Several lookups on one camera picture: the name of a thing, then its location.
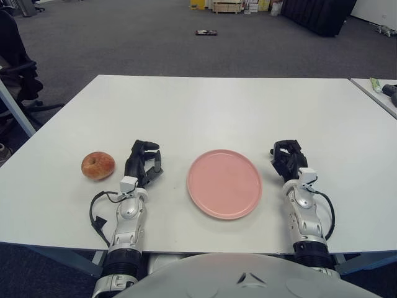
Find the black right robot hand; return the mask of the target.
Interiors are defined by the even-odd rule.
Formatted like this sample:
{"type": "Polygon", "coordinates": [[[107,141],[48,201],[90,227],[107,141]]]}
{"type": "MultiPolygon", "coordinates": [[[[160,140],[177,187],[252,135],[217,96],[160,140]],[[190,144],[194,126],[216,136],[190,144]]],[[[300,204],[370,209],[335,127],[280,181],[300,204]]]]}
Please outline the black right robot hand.
{"type": "Polygon", "coordinates": [[[298,179],[299,168],[308,167],[306,156],[301,152],[301,146],[297,140],[275,142],[270,154],[272,155],[272,166],[285,183],[298,179]]]}

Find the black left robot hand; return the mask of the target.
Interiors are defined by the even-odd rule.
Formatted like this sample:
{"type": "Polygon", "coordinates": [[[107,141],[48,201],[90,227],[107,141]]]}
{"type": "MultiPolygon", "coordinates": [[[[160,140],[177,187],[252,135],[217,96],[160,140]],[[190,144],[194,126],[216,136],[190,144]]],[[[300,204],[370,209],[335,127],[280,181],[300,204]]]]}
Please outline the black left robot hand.
{"type": "Polygon", "coordinates": [[[136,140],[131,154],[125,162],[124,175],[138,180],[138,187],[144,188],[147,184],[162,175],[161,152],[159,145],[153,142],[136,140]],[[145,163],[154,160],[154,166],[145,170],[145,163]]]}

